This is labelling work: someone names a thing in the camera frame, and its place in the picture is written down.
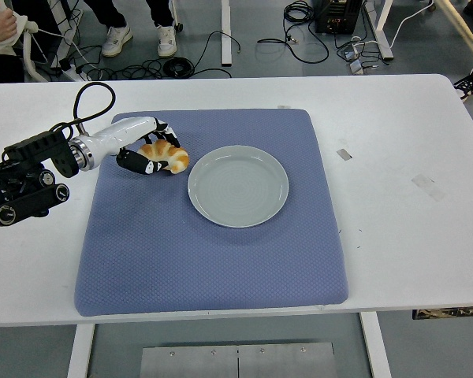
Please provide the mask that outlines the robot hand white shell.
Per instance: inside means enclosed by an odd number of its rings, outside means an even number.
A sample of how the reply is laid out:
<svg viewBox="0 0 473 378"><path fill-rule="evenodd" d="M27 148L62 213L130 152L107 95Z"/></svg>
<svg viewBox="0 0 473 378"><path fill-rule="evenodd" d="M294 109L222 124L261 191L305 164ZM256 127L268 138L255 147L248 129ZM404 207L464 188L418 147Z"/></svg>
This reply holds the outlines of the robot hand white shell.
<svg viewBox="0 0 473 378"><path fill-rule="evenodd" d="M86 165L82 170L98 167L107 155L116 155L117 163L125 169L140 174L151 174L166 167L166 163L154 163L137 152L125 148L139 139L145 139L154 134L158 139L164 139L175 147L180 143L173 129L163 121L154 117L130 117L111 124L108 128L93 136L80 137L88 151Z"/></svg>

